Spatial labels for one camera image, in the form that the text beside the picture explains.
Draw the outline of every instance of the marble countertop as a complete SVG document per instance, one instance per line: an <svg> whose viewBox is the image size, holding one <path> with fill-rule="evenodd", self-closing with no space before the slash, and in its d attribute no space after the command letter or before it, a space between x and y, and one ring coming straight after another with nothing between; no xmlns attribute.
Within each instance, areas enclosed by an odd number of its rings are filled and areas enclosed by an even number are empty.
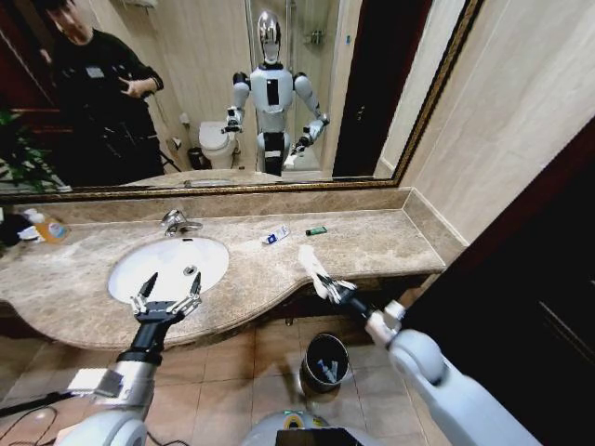
<svg viewBox="0 0 595 446"><path fill-rule="evenodd" d="M430 274L444 263L403 210L202 218L193 234L227 247L230 265L201 294L203 304L168 332L166 344L205 342L273 308L309 279L298 264L307 243L332 275L347 279ZM273 245L259 237L286 224L291 234ZM305 230L328 233L307 237ZM130 306L111 298L107 282L127 252L163 240L158 222L73 226L63 244L24 244L0 258L0 299L33 328L80 348L122 349L138 323Z"/></svg>
<svg viewBox="0 0 595 446"><path fill-rule="evenodd" d="M150 186L154 188L183 188L184 181L195 181L199 184L193 185L208 186L212 181L215 186L226 184L270 184L283 181L280 177L262 172L253 172L239 169L206 169L189 170L175 174L161 175L128 183L127 186Z"/></svg>

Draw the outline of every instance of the faucet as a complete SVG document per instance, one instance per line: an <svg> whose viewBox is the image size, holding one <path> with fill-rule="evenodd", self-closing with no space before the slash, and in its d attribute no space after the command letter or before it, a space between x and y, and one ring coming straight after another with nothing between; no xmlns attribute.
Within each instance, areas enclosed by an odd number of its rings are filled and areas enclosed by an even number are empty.
<svg viewBox="0 0 595 446"><path fill-rule="evenodd" d="M203 228L203 224L198 221L189 221L182 211L178 209L172 209L169 211L161 220L161 226L166 228L165 236L173 237L178 232L182 234L191 230L200 230Z"/></svg>

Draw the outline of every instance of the soap bottle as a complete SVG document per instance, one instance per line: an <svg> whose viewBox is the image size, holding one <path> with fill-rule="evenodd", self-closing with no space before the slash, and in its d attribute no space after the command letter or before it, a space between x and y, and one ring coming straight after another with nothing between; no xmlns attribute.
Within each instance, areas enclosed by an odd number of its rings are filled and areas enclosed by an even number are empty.
<svg viewBox="0 0 595 446"><path fill-rule="evenodd" d="M70 232L58 220L51 216L44 216L41 212L37 212L36 209L27 209L24 214L48 243L61 243Z"/></svg>

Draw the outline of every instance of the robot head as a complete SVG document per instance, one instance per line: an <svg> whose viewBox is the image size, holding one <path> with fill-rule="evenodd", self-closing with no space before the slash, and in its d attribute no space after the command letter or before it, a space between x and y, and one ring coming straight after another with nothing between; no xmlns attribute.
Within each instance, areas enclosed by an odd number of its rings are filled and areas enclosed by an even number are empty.
<svg viewBox="0 0 595 446"><path fill-rule="evenodd" d="M258 35L264 62L269 65L277 63L281 48L281 27L277 16L270 11L263 11L258 18Z"/></svg>

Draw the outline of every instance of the trash can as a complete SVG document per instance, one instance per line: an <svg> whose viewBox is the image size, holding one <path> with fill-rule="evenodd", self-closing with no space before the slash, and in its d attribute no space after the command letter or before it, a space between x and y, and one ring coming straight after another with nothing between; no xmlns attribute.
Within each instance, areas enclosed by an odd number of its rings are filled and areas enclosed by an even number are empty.
<svg viewBox="0 0 595 446"><path fill-rule="evenodd" d="M332 334L320 333L308 345L299 374L309 389L325 393L341 385L349 364L343 343Z"/></svg>
<svg viewBox="0 0 595 446"><path fill-rule="evenodd" d="M191 149L188 149L188 159L194 170L211 168L211 162L203 155L203 150L200 147L192 147Z"/></svg>

